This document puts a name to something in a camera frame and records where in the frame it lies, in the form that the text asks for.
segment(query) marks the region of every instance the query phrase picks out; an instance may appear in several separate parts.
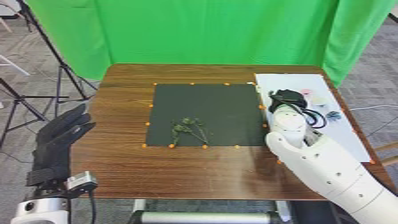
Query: small green object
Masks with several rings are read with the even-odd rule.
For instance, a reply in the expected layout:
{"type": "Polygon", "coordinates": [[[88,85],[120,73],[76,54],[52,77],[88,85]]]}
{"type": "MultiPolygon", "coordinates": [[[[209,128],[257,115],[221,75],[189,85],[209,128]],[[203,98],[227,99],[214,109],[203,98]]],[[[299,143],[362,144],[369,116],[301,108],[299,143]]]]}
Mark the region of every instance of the small green object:
{"type": "Polygon", "coordinates": [[[182,123],[184,123],[186,125],[191,125],[191,124],[195,123],[195,120],[189,119],[187,117],[184,117],[184,118],[182,118],[182,123]]]}
{"type": "Polygon", "coordinates": [[[177,132],[184,132],[184,133],[191,132],[191,129],[184,125],[180,125],[180,124],[175,124],[173,130],[177,132]]]}

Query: green screen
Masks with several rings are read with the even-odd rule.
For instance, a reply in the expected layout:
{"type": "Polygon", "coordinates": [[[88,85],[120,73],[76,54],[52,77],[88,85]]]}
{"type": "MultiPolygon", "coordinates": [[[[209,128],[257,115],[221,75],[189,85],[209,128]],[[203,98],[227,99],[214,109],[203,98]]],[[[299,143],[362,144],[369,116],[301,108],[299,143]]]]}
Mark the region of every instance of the green screen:
{"type": "Polygon", "coordinates": [[[394,0],[28,0],[77,76],[113,63],[317,65],[339,85],[394,0]]]}

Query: white sheet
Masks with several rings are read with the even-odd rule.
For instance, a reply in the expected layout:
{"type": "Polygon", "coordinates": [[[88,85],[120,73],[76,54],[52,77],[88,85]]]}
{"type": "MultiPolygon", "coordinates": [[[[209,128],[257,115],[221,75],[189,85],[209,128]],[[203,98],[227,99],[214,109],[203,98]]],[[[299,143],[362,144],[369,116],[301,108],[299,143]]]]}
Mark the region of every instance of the white sheet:
{"type": "Polygon", "coordinates": [[[317,131],[328,135],[328,137],[337,141],[346,151],[351,153],[358,162],[369,162],[369,154],[353,133],[353,128],[349,121],[346,119],[344,113],[339,108],[337,101],[328,91],[326,83],[319,74],[255,74],[259,93],[262,98],[262,104],[269,106],[271,100],[267,97],[267,92],[276,91],[278,89],[289,89],[299,92],[301,89],[312,90],[312,97],[321,97],[326,102],[326,107],[319,108],[314,105],[308,105],[308,108],[314,109],[323,115],[330,111],[337,111],[340,114],[340,119],[335,122],[328,122],[326,127],[317,129],[317,131]]]}

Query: tripod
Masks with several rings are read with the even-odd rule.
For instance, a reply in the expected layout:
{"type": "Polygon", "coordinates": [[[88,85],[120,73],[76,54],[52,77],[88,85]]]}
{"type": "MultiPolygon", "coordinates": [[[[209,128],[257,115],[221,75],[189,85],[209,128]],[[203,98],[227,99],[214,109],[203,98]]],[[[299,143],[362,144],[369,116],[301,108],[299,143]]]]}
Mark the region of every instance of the tripod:
{"type": "Polygon", "coordinates": [[[67,96],[24,96],[24,95],[19,95],[1,78],[0,78],[0,85],[3,86],[3,88],[6,90],[6,92],[4,92],[6,95],[13,98],[10,113],[8,113],[8,119],[6,119],[6,122],[4,122],[3,133],[1,133],[1,138],[0,138],[0,149],[1,149],[6,133],[10,131],[13,131],[17,128],[20,128],[22,126],[26,126],[28,124],[31,124],[33,122],[47,121],[47,119],[44,117],[44,114],[45,114],[45,111],[49,109],[49,104],[52,102],[52,99],[54,98],[67,98],[67,96]],[[42,113],[36,111],[36,109],[33,108],[33,106],[26,102],[26,99],[51,99],[42,113]],[[26,121],[22,124],[15,125],[13,127],[10,127],[17,105],[24,106],[24,108],[28,109],[29,113],[35,116],[35,119],[26,121]]]}
{"type": "MultiPolygon", "coordinates": [[[[22,11],[22,14],[26,16],[26,19],[29,21],[29,23],[33,24],[33,27],[38,31],[38,34],[40,34],[40,38],[45,42],[45,46],[49,48],[49,51],[52,53],[52,56],[56,58],[56,61],[58,61],[58,79],[56,79],[56,94],[54,94],[54,117],[58,116],[58,104],[60,103],[65,103],[67,101],[60,101],[60,82],[61,82],[61,72],[65,72],[65,75],[67,75],[67,78],[70,80],[70,83],[72,83],[72,86],[76,88],[76,91],[79,93],[79,99],[77,100],[70,100],[70,101],[84,101],[90,99],[90,96],[86,97],[84,95],[84,92],[83,92],[83,85],[77,86],[77,82],[76,82],[76,79],[74,79],[74,75],[72,75],[72,69],[68,67],[68,65],[65,64],[61,58],[60,58],[60,55],[58,55],[58,52],[54,50],[54,47],[52,47],[52,44],[49,42],[49,39],[47,39],[47,36],[45,36],[45,33],[40,29],[40,25],[38,25],[38,22],[35,20],[35,17],[33,17],[33,14],[31,14],[31,10],[29,10],[29,7],[28,5],[24,4],[24,1],[22,0],[15,0],[19,5],[20,5],[20,11],[22,11]]],[[[88,87],[97,90],[95,86],[90,84],[90,82],[81,78],[77,77],[79,81],[88,85],[88,87]]]]}

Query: black cable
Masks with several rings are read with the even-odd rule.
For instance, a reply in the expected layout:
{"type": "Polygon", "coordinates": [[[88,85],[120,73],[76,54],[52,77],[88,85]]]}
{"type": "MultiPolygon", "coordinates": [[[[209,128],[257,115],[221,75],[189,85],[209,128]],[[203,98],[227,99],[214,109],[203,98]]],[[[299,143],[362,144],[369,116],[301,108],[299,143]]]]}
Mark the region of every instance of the black cable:
{"type": "Polygon", "coordinates": [[[88,191],[88,198],[90,198],[90,212],[92,212],[90,224],[93,224],[95,223],[95,200],[93,200],[93,191],[88,191]]]}
{"type": "Polygon", "coordinates": [[[312,122],[308,122],[308,120],[305,119],[305,122],[308,124],[308,126],[312,127],[312,129],[319,129],[326,126],[326,119],[324,119],[324,116],[319,114],[317,111],[299,107],[294,103],[289,103],[285,102],[278,97],[276,97],[276,94],[273,94],[273,92],[269,92],[269,98],[271,100],[278,101],[280,104],[283,104],[292,110],[294,112],[299,114],[299,115],[307,115],[312,119],[312,122]],[[323,121],[323,124],[321,126],[315,126],[314,125],[317,124],[317,117],[321,118],[321,121],[323,121]]]}

